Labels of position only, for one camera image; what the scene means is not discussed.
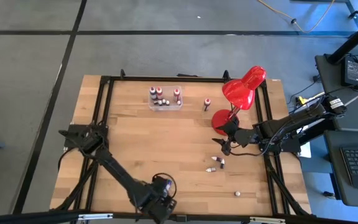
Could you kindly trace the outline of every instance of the bottle cap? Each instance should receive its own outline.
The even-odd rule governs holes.
[[[210,99],[205,99],[204,100],[204,105],[206,105],[206,106],[208,106],[208,105],[210,105],[211,104],[211,100]]]

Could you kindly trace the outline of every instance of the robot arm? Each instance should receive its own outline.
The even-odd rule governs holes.
[[[297,135],[296,130],[320,119],[333,119],[344,116],[347,108],[339,98],[322,96],[316,103],[305,110],[290,114],[279,120],[268,120],[252,125],[252,129],[239,128],[233,122],[220,127],[228,136],[227,141],[213,139],[222,145],[222,152],[230,155],[230,143],[236,142],[242,147],[248,144],[285,144],[289,134]]]
[[[126,189],[129,200],[136,210],[149,215],[158,224],[163,223],[172,214],[177,204],[177,201],[173,199],[174,195],[171,196],[168,193],[173,180],[155,175],[149,184],[132,178],[109,152],[107,132],[104,126],[98,125],[89,125],[80,133],[59,131],[80,150],[83,156],[103,166]],[[58,207],[57,210],[67,209],[74,198],[75,192],[72,192],[62,204],[63,206]]]

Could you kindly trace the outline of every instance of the power adapter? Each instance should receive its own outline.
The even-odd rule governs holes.
[[[350,86],[358,90],[358,62],[352,57],[345,57],[342,61],[341,85]]]

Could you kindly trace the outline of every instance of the red lamp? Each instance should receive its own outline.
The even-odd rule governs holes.
[[[226,133],[217,128],[230,120],[238,124],[236,114],[240,110],[249,110],[254,103],[255,90],[265,78],[265,69],[261,66],[254,66],[240,80],[231,80],[223,85],[223,95],[234,107],[232,110],[219,110],[212,117],[212,127],[217,133],[225,136]]]

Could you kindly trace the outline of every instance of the wooden table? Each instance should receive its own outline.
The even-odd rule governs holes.
[[[98,92],[100,76],[85,75],[76,104],[73,122],[89,124]],[[150,86],[180,85],[183,107],[180,111],[154,112],[148,106]],[[211,128],[215,111],[230,108],[222,83],[115,81],[109,109],[109,150],[134,178],[150,182],[154,174],[172,175],[178,186],[174,213],[197,215],[271,215],[266,171],[262,156],[224,156],[211,138],[222,138]],[[288,115],[280,80],[267,80],[274,119]],[[212,103],[203,111],[205,98]],[[240,127],[257,123],[255,106],[238,113]],[[234,152],[258,153],[256,145],[235,148]],[[224,157],[225,168],[211,156]],[[83,157],[71,151],[62,161],[50,208],[59,206],[78,182]],[[298,159],[281,153],[285,183],[294,198],[310,212],[306,187]],[[217,167],[217,172],[205,172]],[[85,206],[87,186],[81,208]],[[280,194],[276,189],[279,211]],[[99,167],[92,211],[133,213],[126,191],[106,170]]]

